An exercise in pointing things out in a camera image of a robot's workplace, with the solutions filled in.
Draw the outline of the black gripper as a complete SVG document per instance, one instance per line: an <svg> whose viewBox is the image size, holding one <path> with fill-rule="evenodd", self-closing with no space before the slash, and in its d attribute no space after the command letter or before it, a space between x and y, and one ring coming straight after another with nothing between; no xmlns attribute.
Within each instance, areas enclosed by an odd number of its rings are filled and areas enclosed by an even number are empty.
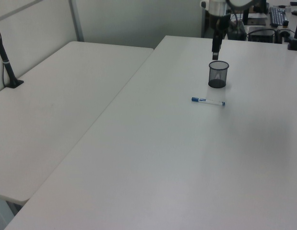
<svg viewBox="0 0 297 230"><path fill-rule="evenodd" d="M211 14L209 17L209 26L214 31L212 43L213 60L218 60L222 39L224 39L229 28L230 17L230 14L226 14L224 16L215 16Z"/></svg>

